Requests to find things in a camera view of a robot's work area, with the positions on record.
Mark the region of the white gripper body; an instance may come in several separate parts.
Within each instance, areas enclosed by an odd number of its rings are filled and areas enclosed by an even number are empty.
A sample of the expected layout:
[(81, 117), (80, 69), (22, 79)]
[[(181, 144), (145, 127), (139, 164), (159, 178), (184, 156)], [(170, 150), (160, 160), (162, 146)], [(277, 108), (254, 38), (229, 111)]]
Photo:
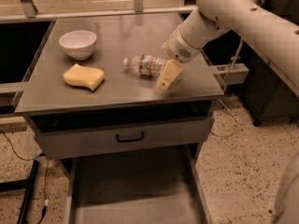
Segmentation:
[(194, 25), (181, 24), (167, 40), (167, 53), (181, 63), (196, 57), (202, 47), (199, 30)]

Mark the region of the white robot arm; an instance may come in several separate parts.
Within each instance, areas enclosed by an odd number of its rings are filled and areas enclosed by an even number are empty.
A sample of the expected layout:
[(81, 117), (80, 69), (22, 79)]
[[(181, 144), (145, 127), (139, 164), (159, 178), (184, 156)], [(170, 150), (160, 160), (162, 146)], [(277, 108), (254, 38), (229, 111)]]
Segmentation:
[[(298, 27), (254, 0), (196, 0), (163, 47), (191, 61), (233, 30), (269, 68), (297, 89)], [(299, 224), (299, 126), (285, 119), (254, 127), (238, 99), (221, 101), (196, 168), (213, 224)]]

